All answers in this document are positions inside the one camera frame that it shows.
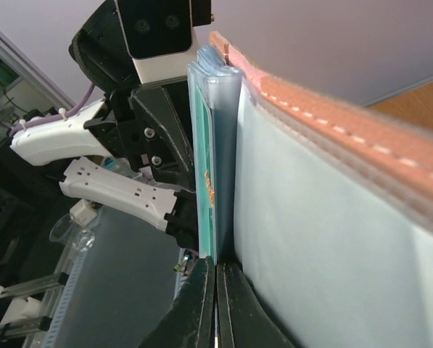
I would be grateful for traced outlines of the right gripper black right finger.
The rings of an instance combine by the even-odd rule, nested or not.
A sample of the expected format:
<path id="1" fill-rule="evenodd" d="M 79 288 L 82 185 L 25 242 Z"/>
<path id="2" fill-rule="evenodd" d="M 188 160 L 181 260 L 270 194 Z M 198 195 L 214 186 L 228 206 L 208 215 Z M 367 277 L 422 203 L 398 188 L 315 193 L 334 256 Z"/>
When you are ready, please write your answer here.
<path id="1" fill-rule="evenodd" d="M 219 347 L 294 346 L 268 317 L 239 265 L 217 265 L 216 292 Z"/>

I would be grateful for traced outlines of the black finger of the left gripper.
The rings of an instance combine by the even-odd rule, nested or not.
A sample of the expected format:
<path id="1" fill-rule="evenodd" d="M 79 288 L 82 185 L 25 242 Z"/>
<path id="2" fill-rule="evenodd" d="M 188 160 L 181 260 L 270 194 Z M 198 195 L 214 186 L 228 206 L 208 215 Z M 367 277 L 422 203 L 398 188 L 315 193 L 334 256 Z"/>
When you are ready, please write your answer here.
<path id="1" fill-rule="evenodd" d="M 144 136 L 145 152 L 159 183 L 195 190 L 189 90 L 186 86 L 137 88 L 131 106 Z"/>

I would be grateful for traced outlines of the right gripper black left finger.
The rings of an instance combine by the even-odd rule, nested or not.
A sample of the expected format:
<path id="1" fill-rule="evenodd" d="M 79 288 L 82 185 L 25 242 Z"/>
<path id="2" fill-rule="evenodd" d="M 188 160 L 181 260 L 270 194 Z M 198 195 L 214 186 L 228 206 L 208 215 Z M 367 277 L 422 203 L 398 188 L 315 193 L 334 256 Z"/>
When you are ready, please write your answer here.
<path id="1" fill-rule="evenodd" d="M 215 265 L 197 260 L 165 317 L 140 347 L 213 347 L 215 345 Z"/>

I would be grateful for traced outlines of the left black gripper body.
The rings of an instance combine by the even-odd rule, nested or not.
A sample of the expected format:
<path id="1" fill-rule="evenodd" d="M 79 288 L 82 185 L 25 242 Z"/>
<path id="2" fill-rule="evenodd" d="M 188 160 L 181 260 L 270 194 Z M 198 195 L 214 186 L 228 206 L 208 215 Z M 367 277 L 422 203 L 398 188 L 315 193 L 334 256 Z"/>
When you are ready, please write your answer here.
<path id="1" fill-rule="evenodd" d="M 131 94 L 137 88 L 155 86 L 186 86 L 188 88 L 186 78 L 122 86 L 114 90 L 106 100 L 107 109 L 101 111 L 83 126 L 113 157 L 126 159 L 130 168 L 135 172 L 150 165 L 143 140 L 145 136 L 153 136 L 154 131 L 150 130 L 144 136 L 141 134 L 141 127 L 131 106 Z"/>

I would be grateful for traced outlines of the green VIP credit card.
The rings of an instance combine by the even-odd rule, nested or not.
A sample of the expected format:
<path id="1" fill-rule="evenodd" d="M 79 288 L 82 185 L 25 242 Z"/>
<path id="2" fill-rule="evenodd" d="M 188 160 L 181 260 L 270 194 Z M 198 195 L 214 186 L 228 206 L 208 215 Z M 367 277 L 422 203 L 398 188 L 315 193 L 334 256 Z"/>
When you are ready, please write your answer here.
<path id="1" fill-rule="evenodd" d="M 197 62 L 187 67 L 189 103 L 194 147 L 194 169 L 197 195 L 197 217 L 199 233 L 199 255 L 217 259 L 215 242 L 214 192 L 211 186 L 212 152 L 208 107 L 199 83 L 204 70 Z"/>

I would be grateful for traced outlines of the pink leather card holder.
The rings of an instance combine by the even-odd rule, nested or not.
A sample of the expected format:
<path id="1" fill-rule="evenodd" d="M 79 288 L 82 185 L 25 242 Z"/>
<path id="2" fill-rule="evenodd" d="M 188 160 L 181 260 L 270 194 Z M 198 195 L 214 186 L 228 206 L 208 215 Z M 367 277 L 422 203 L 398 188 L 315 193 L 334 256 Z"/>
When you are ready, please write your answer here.
<path id="1" fill-rule="evenodd" d="M 433 347 L 433 133 L 278 78 L 217 31 L 191 62 L 215 285 L 239 265 L 293 347 Z"/>

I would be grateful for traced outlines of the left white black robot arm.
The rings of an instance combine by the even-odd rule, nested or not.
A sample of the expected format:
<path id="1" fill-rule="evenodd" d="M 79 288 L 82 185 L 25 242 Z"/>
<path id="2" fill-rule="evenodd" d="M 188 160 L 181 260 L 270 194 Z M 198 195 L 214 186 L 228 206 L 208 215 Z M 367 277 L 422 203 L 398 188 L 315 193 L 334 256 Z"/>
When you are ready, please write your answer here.
<path id="1" fill-rule="evenodd" d="M 104 96 L 21 120 L 0 160 L 37 193 L 111 207 L 198 250 L 186 69 L 212 20 L 209 1 L 102 2 L 69 52 Z"/>

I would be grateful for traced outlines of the left controller board with LEDs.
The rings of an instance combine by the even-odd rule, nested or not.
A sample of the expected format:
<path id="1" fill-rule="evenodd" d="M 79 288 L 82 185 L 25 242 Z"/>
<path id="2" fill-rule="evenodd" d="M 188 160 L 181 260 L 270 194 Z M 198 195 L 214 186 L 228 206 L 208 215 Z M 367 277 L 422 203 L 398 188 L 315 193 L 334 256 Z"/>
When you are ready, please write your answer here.
<path id="1" fill-rule="evenodd" d="M 180 273 L 183 276 L 188 276 L 193 268 L 196 257 L 190 252 L 184 252 L 180 261 L 173 267 L 175 273 Z"/>

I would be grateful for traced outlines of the clear glass beaker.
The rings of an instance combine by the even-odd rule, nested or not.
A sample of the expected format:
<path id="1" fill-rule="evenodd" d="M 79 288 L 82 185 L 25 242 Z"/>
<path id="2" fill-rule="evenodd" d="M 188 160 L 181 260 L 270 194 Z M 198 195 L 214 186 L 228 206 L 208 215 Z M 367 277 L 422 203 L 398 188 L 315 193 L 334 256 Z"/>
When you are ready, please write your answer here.
<path id="1" fill-rule="evenodd" d="M 95 235 L 89 227 L 82 226 L 71 214 L 65 214 L 51 228 L 49 240 L 70 247 L 75 252 L 85 252 L 93 246 Z"/>

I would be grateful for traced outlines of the aluminium rail base frame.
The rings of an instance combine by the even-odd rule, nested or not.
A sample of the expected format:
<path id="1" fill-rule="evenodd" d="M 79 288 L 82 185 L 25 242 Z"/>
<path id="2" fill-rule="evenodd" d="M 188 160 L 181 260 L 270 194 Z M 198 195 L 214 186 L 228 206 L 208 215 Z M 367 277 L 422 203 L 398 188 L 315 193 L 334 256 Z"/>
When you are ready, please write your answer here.
<path id="1" fill-rule="evenodd" d="M 67 273 L 59 272 L 12 286 L 0 285 L 0 341 L 48 331 L 54 301 L 68 278 Z"/>

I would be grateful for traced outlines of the left aluminium corner post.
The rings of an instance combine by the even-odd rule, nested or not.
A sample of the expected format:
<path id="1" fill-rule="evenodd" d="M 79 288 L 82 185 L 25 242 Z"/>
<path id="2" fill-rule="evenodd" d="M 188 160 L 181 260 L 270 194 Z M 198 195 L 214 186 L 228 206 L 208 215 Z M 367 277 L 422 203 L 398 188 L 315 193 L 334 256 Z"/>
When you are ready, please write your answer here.
<path id="1" fill-rule="evenodd" d="M 73 107 L 67 96 L 41 69 L 0 31 L 0 59 L 57 106 Z"/>

